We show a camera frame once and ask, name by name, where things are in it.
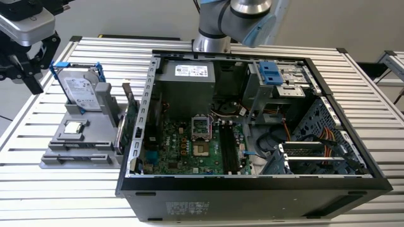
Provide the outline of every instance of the ram slot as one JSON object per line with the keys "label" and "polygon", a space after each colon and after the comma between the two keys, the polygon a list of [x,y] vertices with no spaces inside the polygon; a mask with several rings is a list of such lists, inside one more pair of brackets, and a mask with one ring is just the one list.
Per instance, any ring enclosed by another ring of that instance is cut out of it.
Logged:
{"label": "ram slot", "polygon": [[232,125],[220,125],[219,133],[224,173],[228,174],[231,172],[232,174],[238,174],[238,150]]}

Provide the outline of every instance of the metal rail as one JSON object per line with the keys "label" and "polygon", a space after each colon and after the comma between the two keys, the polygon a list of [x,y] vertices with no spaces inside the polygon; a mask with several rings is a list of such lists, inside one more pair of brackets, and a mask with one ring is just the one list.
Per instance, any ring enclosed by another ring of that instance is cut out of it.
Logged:
{"label": "metal rail", "polygon": [[[82,64],[102,62],[106,78],[112,84],[112,95],[124,103],[127,98],[120,87],[124,79],[131,82],[136,98],[142,98],[152,49],[190,51],[191,43],[83,38],[80,42],[68,44],[59,61]],[[314,60],[364,144],[390,178],[394,191],[332,220],[296,220],[287,223],[187,222],[183,225],[404,226],[403,115],[351,56],[332,48],[288,46],[250,49],[235,44],[232,51],[267,56],[310,57]],[[30,98],[0,138],[0,220],[8,220],[2,226],[136,226],[139,220],[127,201],[115,197],[119,170],[60,170],[40,169],[38,166],[66,113],[66,96],[50,74],[47,81],[44,94]]]}

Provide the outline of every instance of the green circuit board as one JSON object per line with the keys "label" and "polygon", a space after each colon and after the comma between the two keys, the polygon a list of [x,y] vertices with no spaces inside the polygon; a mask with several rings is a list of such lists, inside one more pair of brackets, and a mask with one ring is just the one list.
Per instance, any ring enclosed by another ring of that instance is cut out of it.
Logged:
{"label": "green circuit board", "polygon": [[[240,136],[243,134],[242,126],[235,126],[234,132],[235,135]],[[219,125],[212,126],[210,142],[192,141],[191,135],[191,122],[164,122],[159,158],[152,171],[155,175],[226,174],[220,152]],[[240,170],[240,173],[251,174],[250,164]]]}

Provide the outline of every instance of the motherboard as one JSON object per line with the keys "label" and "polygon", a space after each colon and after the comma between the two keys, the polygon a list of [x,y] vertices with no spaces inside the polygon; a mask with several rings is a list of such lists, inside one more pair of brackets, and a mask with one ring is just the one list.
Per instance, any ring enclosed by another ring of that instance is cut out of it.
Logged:
{"label": "motherboard", "polygon": [[[242,125],[235,123],[223,125],[222,122],[207,119],[204,122],[203,116],[196,116],[191,122],[163,123],[160,150],[147,151],[146,174],[251,174],[248,156],[243,156],[247,145]],[[228,128],[231,133],[223,134],[224,128]]]}

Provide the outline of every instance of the power supply label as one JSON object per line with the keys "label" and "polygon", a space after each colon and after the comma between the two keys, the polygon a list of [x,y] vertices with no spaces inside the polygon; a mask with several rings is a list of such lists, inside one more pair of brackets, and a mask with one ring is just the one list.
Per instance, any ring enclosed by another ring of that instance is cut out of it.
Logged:
{"label": "power supply label", "polygon": [[64,79],[75,104],[84,110],[100,110],[91,82],[84,78]]}
{"label": "power supply label", "polygon": [[178,65],[175,75],[182,77],[208,77],[208,66]]}
{"label": "power supply label", "polygon": [[207,214],[210,202],[166,202],[170,215]]}

